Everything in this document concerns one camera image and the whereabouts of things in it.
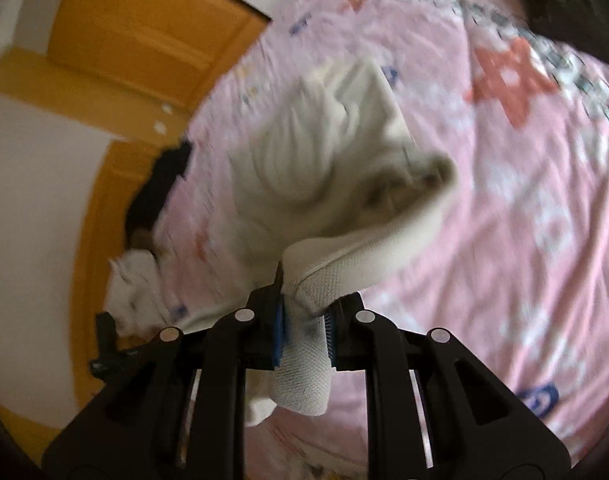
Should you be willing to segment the grey sleeved left forearm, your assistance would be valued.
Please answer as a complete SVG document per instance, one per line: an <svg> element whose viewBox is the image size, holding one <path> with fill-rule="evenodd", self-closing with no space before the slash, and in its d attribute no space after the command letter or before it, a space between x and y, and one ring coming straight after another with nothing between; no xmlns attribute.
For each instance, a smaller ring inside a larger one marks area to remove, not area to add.
<svg viewBox="0 0 609 480"><path fill-rule="evenodd" d="M126 211L126 248L154 251L152 231L176 179L184 176L192 152L193 143L185 140L176 148L162 151L152 164L149 177Z"/></svg>

